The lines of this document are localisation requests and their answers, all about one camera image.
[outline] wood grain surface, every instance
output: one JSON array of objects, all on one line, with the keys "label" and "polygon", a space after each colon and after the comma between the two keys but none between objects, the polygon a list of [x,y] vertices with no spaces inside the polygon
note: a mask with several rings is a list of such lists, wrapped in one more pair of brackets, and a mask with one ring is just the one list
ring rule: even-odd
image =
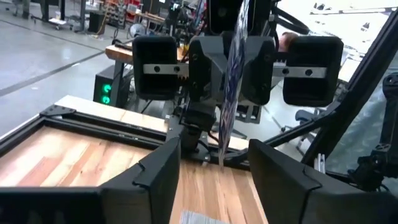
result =
[{"label": "wood grain surface", "polygon": [[[183,58],[182,52],[182,48],[177,49],[177,60],[181,60]],[[105,54],[111,60],[117,60],[119,62],[132,65],[132,52],[130,50],[110,45],[105,48]]]},{"label": "wood grain surface", "polygon": [[[66,96],[58,105],[109,119],[167,130],[164,120]],[[247,141],[234,138],[236,148]],[[97,186],[131,167],[150,151],[52,128],[42,128],[0,158],[0,186]],[[182,161],[170,223],[183,211],[226,223],[267,223],[251,174]]]}]

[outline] chair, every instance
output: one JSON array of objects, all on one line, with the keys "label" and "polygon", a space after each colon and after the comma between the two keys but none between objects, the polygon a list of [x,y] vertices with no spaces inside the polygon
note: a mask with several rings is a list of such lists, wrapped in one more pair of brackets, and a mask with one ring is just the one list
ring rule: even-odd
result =
[{"label": "chair", "polygon": [[[300,122],[300,125],[302,125],[303,123],[311,121],[314,117],[318,116],[320,113],[322,113],[324,111],[325,111],[324,109],[320,109],[320,108],[315,108],[314,113],[308,112],[306,110],[298,110],[295,114],[295,120]],[[284,126],[280,130],[282,132],[285,132],[286,129],[292,129],[292,128],[293,127],[290,127],[290,126]],[[298,142],[296,148],[299,151],[301,151],[300,147],[301,147],[302,143],[304,142],[304,140],[308,139],[308,141],[312,142],[315,139],[315,136],[317,135],[318,130],[319,129],[313,130],[313,131],[301,136],[300,141]]]}]

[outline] green indicator light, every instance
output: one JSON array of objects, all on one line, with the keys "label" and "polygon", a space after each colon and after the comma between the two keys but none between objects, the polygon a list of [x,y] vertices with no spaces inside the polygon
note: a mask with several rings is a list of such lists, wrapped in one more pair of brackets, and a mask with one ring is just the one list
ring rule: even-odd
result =
[{"label": "green indicator light", "polygon": [[109,99],[109,97],[107,97],[107,96],[102,97],[102,103],[109,104],[110,101],[111,101],[111,99]]},{"label": "green indicator light", "polygon": [[109,93],[109,91],[111,91],[111,89],[112,89],[112,86],[109,85],[109,84],[105,84],[105,85],[102,86],[102,90],[103,90],[105,93]]}]

